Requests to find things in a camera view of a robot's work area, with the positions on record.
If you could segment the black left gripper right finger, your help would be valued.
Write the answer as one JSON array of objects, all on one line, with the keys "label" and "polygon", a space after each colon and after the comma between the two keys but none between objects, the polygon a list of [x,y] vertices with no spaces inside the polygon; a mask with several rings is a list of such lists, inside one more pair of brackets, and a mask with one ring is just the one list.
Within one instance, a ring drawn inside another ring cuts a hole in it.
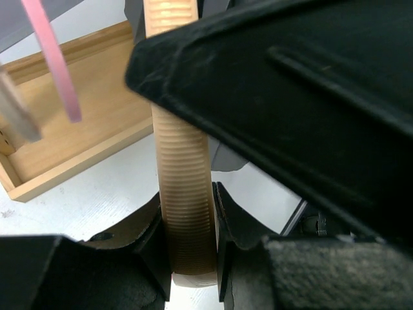
[{"label": "black left gripper right finger", "polygon": [[213,185],[225,309],[411,309],[412,256],[377,238],[280,236]]}]

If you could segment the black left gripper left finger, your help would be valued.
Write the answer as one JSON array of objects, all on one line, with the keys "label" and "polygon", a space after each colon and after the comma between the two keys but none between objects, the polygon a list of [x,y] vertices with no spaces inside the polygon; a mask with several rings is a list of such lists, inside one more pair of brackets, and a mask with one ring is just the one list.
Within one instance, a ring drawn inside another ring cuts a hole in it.
[{"label": "black left gripper left finger", "polygon": [[86,242],[1,238],[2,309],[163,309],[170,286],[159,196]]}]

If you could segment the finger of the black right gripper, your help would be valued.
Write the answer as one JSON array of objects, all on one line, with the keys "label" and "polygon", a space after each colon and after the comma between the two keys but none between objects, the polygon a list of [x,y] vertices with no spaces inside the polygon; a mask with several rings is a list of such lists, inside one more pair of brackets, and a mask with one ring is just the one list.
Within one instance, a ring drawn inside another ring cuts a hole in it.
[{"label": "finger of the black right gripper", "polygon": [[126,84],[358,227],[412,241],[412,2],[258,1],[138,43]]}]

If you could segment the beige plastic hanger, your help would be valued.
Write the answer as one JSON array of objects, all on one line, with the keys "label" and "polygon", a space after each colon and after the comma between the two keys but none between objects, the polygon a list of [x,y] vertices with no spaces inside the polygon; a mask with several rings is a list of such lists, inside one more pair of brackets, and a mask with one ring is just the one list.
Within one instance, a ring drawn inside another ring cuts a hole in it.
[{"label": "beige plastic hanger", "polygon": [[41,130],[3,65],[1,65],[1,114],[24,139],[36,142],[42,138]]}]

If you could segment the pink plastic hanger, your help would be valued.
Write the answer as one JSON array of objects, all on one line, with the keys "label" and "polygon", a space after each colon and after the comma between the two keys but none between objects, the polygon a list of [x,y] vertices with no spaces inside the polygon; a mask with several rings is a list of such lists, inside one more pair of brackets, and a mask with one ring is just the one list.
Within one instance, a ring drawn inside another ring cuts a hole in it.
[{"label": "pink plastic hanger", "polygon": [[21,4],[37,37],[57,92],[72,123],[80,122],[81,109],[66,61],[41,1],[22,0]]}]

